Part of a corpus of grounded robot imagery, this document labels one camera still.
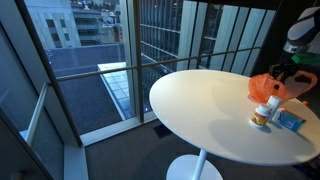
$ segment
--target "glass window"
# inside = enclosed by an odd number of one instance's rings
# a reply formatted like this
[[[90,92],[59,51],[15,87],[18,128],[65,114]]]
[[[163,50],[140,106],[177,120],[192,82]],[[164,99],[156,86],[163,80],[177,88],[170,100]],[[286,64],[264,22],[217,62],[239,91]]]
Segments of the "glass window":
[[[64,34],[64,37],[66,38],[66,41],[70,41],[69,34]]]
[[[47,19],[46,21],[47,21],[48,27],[56,27],[52,19]]]
[[[87,1],[81,6],[69,0],[24,2],[80,134],[133,117],[127,71],[59,80],[131,64],[125,54],[127,13],[122,8],[126,4],[119,0]]]
[[[262,45],[262,43],[258,45],[257,42],[264,41],[266,29],[272,21],[270,18],[273,17],[270,15],[272,12],[274,13],[272,10],[265,9],[210,4],[201,54],[228,51],[230,53],[202,58],[200,66],[238,74],[250,74],[247,69],[247,66],[253,67],[252,58],[249,61],[250,55],[254,49],[259,49]]]
[[[0,28],[0,109],[25,138],[39,96],[10,47]],[[63,143],[46,112],[41,113],[31,148],[54,179],[63,179]]]
[[[60,19],[61,27],[66,27],[66,23],[64,22],[63,19]]]
[[[141,46],[148,46],[141,48],[143,63],[178,58],[182,8],[182,0],[140,0]]]
[[[176,69],[173,67],[176,67],[177,63],[167,63],[164,65],[155,65],[150,67],[145,67],[142,69],[142,75],[143,75],[143,108],[144,112],[150,112],[152,111],[152,108],[150,106],[150,100],[149,100],[149,93],[152,85],[161,77],[173,73],[172,69]]]

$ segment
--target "building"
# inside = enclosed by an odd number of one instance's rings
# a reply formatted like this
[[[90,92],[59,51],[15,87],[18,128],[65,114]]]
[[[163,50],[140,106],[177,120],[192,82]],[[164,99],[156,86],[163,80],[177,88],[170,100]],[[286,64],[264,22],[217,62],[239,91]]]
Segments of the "building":
[[[44,49],[80,47],[69,1],[24,1]]]
[[[101,44],[99,40],[101,13],[90,9],[73,9],[72,12],[81,46]]]
[[[140,0],[141,53],[151,61],[178,58],[183,1]]]
[[[99,29],[101,44],[123,42],[122,25],[119,20],[119,13],[102,10],[102,22]]]

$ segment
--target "pill bottle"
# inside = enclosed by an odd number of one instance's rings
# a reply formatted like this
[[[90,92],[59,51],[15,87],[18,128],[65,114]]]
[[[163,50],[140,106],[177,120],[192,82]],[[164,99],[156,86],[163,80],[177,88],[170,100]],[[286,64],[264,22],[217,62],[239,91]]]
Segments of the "pill bottle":
[[[281,102],[282,102],[282,100],[278,96],[274,96],[274,95],[270,96],[270,98],[267,102],[267,105],[270,106],[272,109],[271,109],[271,113],[270,113],[270,116],[268,117],[267,121],[272,120],[272,118],[274,117],[274,114],[279,109]]]
[[[259,107],[255,109],[250,121],[256,127],[263,127],[266,125],[268,117],[271,113],[271,107],[266,104],[261,104]]]

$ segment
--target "white round table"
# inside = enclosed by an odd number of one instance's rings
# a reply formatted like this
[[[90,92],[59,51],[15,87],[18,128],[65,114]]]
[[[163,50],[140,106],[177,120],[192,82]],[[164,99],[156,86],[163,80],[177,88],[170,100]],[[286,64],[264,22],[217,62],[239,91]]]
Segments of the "white round table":
[[[207,152],[265,166],[299,164],[320,154],[320,121],[296,99],[281,107],[307,120],[297,133],[275,122],[262,129],[249,123],[259,103],[250,100],[248,81],[227,72],[187,70],[166,75],[152,86],[150,103],[159,120],[201,149],[199,158],[185,155],[173,161],[167,179],[222,179],[205,160]]]

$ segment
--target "metal railing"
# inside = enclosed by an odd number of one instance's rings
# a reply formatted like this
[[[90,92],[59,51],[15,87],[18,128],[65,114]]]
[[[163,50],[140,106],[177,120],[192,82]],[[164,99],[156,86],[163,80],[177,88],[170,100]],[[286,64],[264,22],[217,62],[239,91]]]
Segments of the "metal railing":
[[[34,140],[35,140],[35,136],[36,136],[36,133],[37,133],[38,125],[39,125],[39,122],[40,122],[40,115],[41,115],[42,110],[44,108],[44,102],[45,102],[45,98],[47,96],[47,92],[48,92],[49,86],[50,85],[49,85],[48,82],[45,82],[43,84],[41,92],[40,92],[40,95],[39,95],[39,99],[38,99],[37,105],[36,105],[36,107],[34,109],[34,112],[33,112],[33,115],[32,115],[28,130],[27,130],[27,134],[26,134],[25,140],[26,140],[26,142],[28,143],[28,145],[30,147],[33,146],[33,143],[34,143]]]
[[[187,58],[171,59],[171,60],[159,61],[159,62],[155,62],[155,63],[142,64],[141,66],[142,67],[149,67],[149,66],[156,66],[156,65],[160,65],[160,64],[169,64],[169,63],[175,63],[175,62],[181,62],[181,61],[188,61],[188,60],[192,60],[192,59],[199,60],[199,59],[205,58],[205,57],[212,57],[212,56],[218,56],[218,55],[223,55],[223,54],[236,54],[238,52],[252,51],[254,49],[260,49],[260,47],[245,48],[245,49],[240,49],[238,51],[226,51],[226,52],[212,53],[212,54],[201,55],[200,57],[192,56],[192,57],[187,57]],[[137,67],[136,66],[127,66],[127,67],[123,67],[123,68],[110,69],[110,70],[105,70],[105,71],[94,71],[94,72],[88,72],[88,73],[74,74],[74,75],[70,75],[70,76],[63,76],[63,77],[58,77],[56,79],[58,82],[62,82],[62,81],[85,78],[85,77],[90,77],[90,76],[106,74],[106,73],[132,70],[135,68],[137,68]]]

